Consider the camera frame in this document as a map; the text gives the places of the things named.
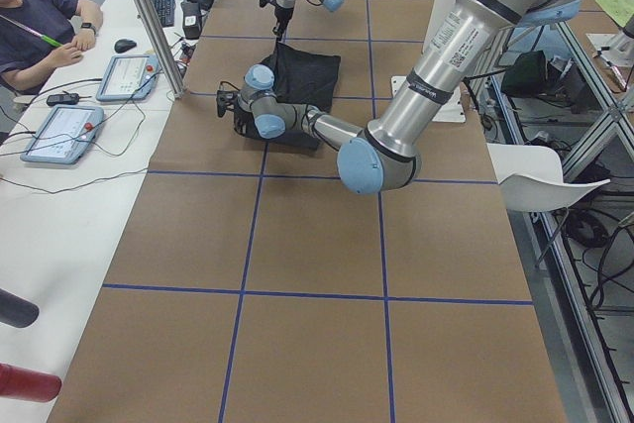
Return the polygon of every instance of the brown table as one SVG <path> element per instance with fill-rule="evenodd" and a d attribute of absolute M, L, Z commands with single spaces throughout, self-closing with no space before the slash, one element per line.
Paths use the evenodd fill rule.
<path fill-rule="evenodd" d="M 362 125 L 432 3 L 298 0 L 288 43 L 342 57 L 333 114 Z M 49 421 L 565 422 L 477 114 L 354 195 L 329 149 L 216 117 L 272 51 L 257 5 L 217 0 Z"/>

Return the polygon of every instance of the lanyard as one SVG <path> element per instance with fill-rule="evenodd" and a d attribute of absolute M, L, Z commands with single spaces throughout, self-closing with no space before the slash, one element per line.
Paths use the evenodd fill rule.
<path fill-rule="evenodd" d="M 8 18 L 8 17 L 5 17 L 5 16 L 4 16 L 4 15 L 2 15 L 2 14 L 0 14 L 0 18 L 2 18 L 2 19 L 4 19 L 4 20 L 6 20 L 7 22 L 12 23 L 12 24 L 13 24 L 13 25 L 15 25 L 16 27 L 18 27 L 18 28 L 20 28 L 20 29 L 24 30 L 25 32 L 30 33 L 31 35 L 35 35 L 35 36 L 36 36 L 36 37 L 38 37 L 39 39 L 44 40 L 47 44 L 51 45 L 52 47 L 55 47 L 55 48 L 57 48 L 57 47 L 61 47 L 61 43 L 60 43 L 60 42 L 58 42 L 57 40 L 52 39 L 51 37 L 48 37 L 48 36 L 46 36 L 46 35 L 44 35 L 44 34 L 41 34 L 41 33 L 40 33 L 40 32 L 38 32 L 37 30 L 33 30 L 32 28 L 27 27 L 26 25 L 21 24 L 21 23 L 20 23 L 20 22 L 18 22 L 17 20 L 10 19 L 10 18 Z"/>

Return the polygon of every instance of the computer mouse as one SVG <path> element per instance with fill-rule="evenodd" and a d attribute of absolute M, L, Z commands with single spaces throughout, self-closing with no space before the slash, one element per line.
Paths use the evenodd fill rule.
<path fill-rule="evenodd" d="M 127 52 L 129 49 L 133 49 L 136 45 L 137 43 L 134 40 L 120 39 L 115 42 L 115 52 L 124 53 Z"/>

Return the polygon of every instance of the dark blue shirt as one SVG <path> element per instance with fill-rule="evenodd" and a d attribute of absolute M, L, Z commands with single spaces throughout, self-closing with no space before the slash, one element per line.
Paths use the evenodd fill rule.
<path fill-rule="evenodd" d="M 74 37 L 74 29 L 68 20 L 77 11 L 78 0 L 22 0 L 22 6 L 7 9 L 0 7 L 0 14 L 48 35 L 61 44 Z M 47 56 L 52 46 L 0 18 L 0 74 L 14 69 L 25 69 Z M 0 77 L 0 82 L 11 88 Z M 25 91 L 35 94 L 42 86 Z"/>

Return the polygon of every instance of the white desk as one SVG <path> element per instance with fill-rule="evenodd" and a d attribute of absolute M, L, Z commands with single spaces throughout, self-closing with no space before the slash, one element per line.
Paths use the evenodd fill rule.
<path fill-rule="evenodd" d="M 178 2 L 175 27 L 165 29 L 170 44 L 178 39 L 173 32 L 178 32 L 181 25 Z M 118 39 L 138 43 L 130 54 L 152 48 L 132 0 L 106 0 L 102 9 L 104 25 L 96 47 L 80 63 L 57 70 L 45 89 L 101 77 Z M 94 95 L 97 83 L 64 89 L 82 96 Z M 49 113 L 46 97 L 23 115 L 21 122 L 28 128 L 36 130 Z M 167 120 L 170 98 L 167 81 L 160 76 L 150 96 L 138 103 L 146 119 L 120 157 L 111 157 L 94 146 L 71 167 L 33 166 L 20 161 L 19 155 L 2 156 L 0 174 L 14 182 L 59 190 L 144 169 Z M 94 100 L 86 102 L 95 104 Z M 110 116 L 119 105 L 102 107 Z M 143 114 L 134 105 L 127 105 L 107 121 L 97 144 L 110 153 L 119 153 L 142 119 Z M 16 126 L 14 132 L 21 130 Z M 9 139 L 0 148 L 0 155 L 18 153 L 27 140 L 26 136 Z M 0 324 L 0 362 L 65 376 L 144 176 L 144 172 L 136 173 L 56 195 L 0 181 L 0 288 L 40 307 L 40 317 L 26 329 Z M 52 402 L 0 398 L 0 421 L 45 422 L 52 407 Z"/>

